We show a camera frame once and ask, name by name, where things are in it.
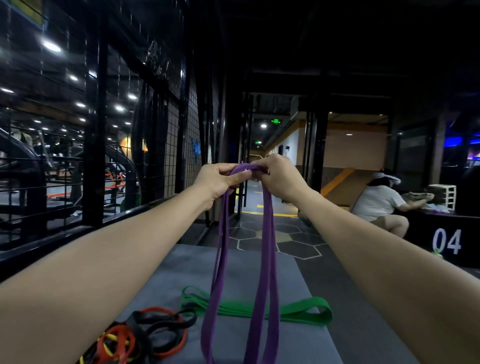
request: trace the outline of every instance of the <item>headband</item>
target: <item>headband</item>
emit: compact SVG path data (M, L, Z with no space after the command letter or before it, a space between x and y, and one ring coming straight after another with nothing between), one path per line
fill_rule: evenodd
M394 184L400 184L402 182L401 179L399 179L397 177L394 177L394 176L390 176L389 174L385 174L383 172L375 172L373 174L373 178L383 178L383 177L391 179Z

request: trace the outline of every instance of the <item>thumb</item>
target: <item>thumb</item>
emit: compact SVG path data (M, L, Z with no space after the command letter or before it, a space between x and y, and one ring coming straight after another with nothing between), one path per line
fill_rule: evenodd
M244 170L242 172L227 176L227 183L229 187L236 186L252 176L251 170Z

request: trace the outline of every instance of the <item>ceiling light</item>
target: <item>ceiling light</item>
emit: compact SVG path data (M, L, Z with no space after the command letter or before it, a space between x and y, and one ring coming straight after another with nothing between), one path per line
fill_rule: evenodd
M61 52L61 48L59 46L57 46L55 43L50 42L49 40L42 39L42 45L46 49L51 50L52 52L55 52L55 53L60 53Z
M125 108L122 105L115 105L114 106L115 110L118 112L124 112L126 111Z

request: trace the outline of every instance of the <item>red resistance band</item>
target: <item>red resistance band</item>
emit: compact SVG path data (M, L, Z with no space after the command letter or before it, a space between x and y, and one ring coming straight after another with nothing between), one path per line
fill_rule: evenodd
M188 319L183 319L183 314L187 314ZM167 358L185 346L187 328L196 321L197 315L192 308L177 313L162 307L134 311L125 322L110 325L77 363L144 364L152 363L154 359ZM160 332L168 333L167 338L173 338L155 346L151 337L158 336Z

